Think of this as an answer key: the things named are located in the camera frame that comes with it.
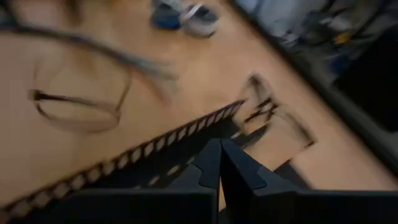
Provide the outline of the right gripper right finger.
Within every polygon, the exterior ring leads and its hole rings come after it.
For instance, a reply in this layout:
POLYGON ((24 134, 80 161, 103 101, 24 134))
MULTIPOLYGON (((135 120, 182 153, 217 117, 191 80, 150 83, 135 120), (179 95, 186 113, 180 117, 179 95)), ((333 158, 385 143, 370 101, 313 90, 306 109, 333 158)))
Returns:
POLYGON ((293 224, 298 187, 233 142, 221 145, 221 182, 232 224, 293 224))

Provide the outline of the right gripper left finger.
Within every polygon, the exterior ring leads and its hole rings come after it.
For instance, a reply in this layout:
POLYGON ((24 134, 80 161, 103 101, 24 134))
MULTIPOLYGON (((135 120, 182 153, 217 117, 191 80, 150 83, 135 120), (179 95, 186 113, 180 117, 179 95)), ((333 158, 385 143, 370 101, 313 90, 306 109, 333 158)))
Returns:
POLYGON ((220 184, 221 142, 211 139, 187 168, 170 184, 169 189, 218 190, 220 184))

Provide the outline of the black zip tie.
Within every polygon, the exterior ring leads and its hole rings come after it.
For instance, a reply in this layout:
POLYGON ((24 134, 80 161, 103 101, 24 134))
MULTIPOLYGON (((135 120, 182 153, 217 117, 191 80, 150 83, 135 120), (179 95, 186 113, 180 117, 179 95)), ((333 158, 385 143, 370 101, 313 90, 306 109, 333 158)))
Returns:
POLYGON ((49 124, 79 133, 114 129, 131 86, 126 72, 73 74, 60 69, 53 75, 36 70, 28 98, 49 124))

